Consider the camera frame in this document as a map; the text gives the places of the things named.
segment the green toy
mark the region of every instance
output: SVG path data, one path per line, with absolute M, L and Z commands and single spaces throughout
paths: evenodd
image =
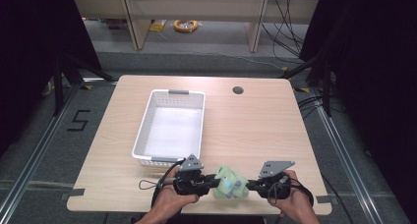
M 247 197 L 249 190 L 246 188 L 248 180 L 231 170 L 226 165 L 221 165 L 215 172 L 215 178 L 221 179 L 218 187 L 213 189 L 216 198 Z

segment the floor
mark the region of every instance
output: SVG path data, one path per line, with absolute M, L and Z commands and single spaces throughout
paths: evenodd
M 133 50 L 129 32 L 124 28 L 109 29 L 106 23 L 101 21 L 86 21 L 85 24 L 103 68 L 114 75 L 137 73 L 139 67 L 129 64 L 130 59 L 160 56 L 159 54 L 168 56 L 164 57 L 165 64 L 170 56 L 193 55 L 202 60 L 207 58 L 211 61 L 242 61 L 242 66 L 244 63 L 252 63 L 254 66 L 260 66 L 259 68 L 268 66 L 280 73 L 284 67 L 296 66 L 283 61 L 300 62 L 284 48 L 279 46 L 273 48 L 272 41 L 264 30 L 261 33 L 258 51 L 249 52 L 245 28 L 240 23 L 200 22 L 196 31 L 179 33 L 173 30 L 172 21 L 168 21 L 163 33 L 149 33 L 146 44 L 140 51 Z M 294 25 L 293 31 L 303 38 L 307 28 L 308 26 Z M 273 24 L 266 24 L 266 29 L 273 35 L 276 34 L 276 27 Z M 296 50 L 293 40 L 285 36 L 279 39 Z M 275 61 L 274 54 L 283 61 Z M 115 56 L 124 60 L 113 63 Z M 308 71 L 291 80 L 294 87 L 305 86 L 304 79 Z M 86 78 L 94 77 L 84 72 L 83 75 Z M 94 91 L 76 90 L 68 112 L 63 116 L 40 164 L 35 168 L 26 192 L 19 204 L 14 207 L 10 219 L 3 220 L 2 223 L 129 223 L 130 217 L 138 216 L 138 213 L 71 212 L 66 208 L 67 195 L 77 179 L 115 85 L 93 84 L 93 87 Z M 295 92 L 295 95 L 300 101 L 311 97 L 313 93 Z M 53 102 L 53 94 L 44 96 L 20 140 L 12 144 L 1 158 L 0 196 L 2 198 L 7 196 L 14 181 L 22 175 L 33 150 L 42 140 L 43 132 L 48 129 L 52 120 Z M 409 223 L 372 157 L 364 153 L 366 145 L 362 143 L 348 114 L 344 112 L 342 102 L 333 98 L 331 108 L 331 121 L 336 125 L 349 158 L 352 159 L 364 187 L 369 191 L 382 222 L 370 219 L 368 212 L 358 201 L 352 181 L 346 175 L 347 172 L 340 160 L 340 154 L 324 126 L 321 108 L 316 107 L 312 102 L 304 106 L 301 112 L 321 171 L 331 184 L 331 186 L 327 184 L 327 189 L 332 198 L 333 209 L 331 215 L 320 216 L 321 222 L 350 223 L 349 215 L 353 223 Z M 87 115 L 89 126 L 82 133 L 71 134 L 67 129 L 77 127 L 72 124 L 72 120 L 77 110 L 81 109 L 90 110 Z M 265 217 L 265 221 L 274 223 L 275 217 Z M 292 222 L 282 219 L 279 223 Z

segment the person's arm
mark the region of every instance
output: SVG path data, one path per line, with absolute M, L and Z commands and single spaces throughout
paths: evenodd
M 294 171 L 286 170 L 286 174 L 290 178 L 297 180 L 297 175 Z M 291 180 L 293 185 L 299 185 L 296 181 Z M 309 202 L 308 197 L 300 190 L 291 188 L 291 193 L 286 199 L 274 199 L 271 198 L 269 204 L 275 206 L 281 210 L 280 217 L 288 216 L 299 224 L 317 224 L 316 213 L 313 210 L 312 205 Z
M 167 178 L 174 177 L 178 169 L 172 169 Z M 177 195 L 172 185 L 166 185 L 160 190 L 153 208 L 136 224 L 163 224 L 173 215 L 181 210 L 185 205 L 197 202 L 199 196 Z

